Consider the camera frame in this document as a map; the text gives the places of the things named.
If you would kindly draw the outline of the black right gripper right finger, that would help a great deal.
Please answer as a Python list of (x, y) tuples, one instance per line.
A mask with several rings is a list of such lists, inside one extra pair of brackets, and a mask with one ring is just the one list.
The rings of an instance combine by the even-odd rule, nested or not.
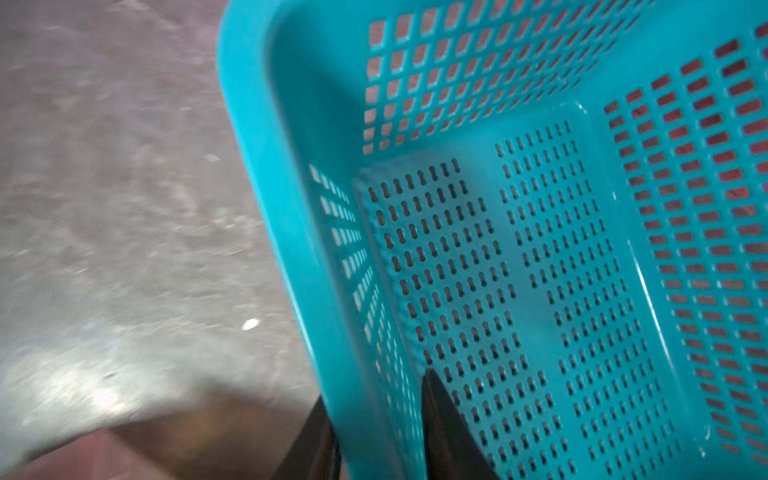
[(423, 377), (421, 400), (427, 478), (498, 480), (433, 369)]

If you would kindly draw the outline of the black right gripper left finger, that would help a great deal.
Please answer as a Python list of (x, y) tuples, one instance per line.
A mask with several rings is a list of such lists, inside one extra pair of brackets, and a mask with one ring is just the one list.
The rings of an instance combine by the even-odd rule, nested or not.
[(272, 480), (339, 480), (342, 455), (323, 399), (312, 407)]

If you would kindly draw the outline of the teal plastic perforated basket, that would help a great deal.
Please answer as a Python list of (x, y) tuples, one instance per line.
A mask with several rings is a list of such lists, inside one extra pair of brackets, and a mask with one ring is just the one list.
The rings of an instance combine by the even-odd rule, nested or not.
[(763, 1), (232, 1), (218, 71), (352, 479), (767, 475)]

